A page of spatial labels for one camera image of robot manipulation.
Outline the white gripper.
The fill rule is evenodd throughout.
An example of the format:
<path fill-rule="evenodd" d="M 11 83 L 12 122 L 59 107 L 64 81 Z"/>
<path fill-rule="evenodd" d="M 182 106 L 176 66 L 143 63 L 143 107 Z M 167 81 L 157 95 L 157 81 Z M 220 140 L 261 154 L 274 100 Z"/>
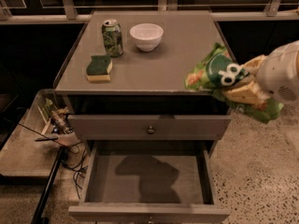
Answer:
<path fill-rule="evenodd" d="M 270 96 L 283 104 L 299 102 L 299 41 L 274 49 L 267 57 L 259 55 L 242 65 L 257 82 L 225 89 L 221 93 L 231 103 L 268 106 Z"/>

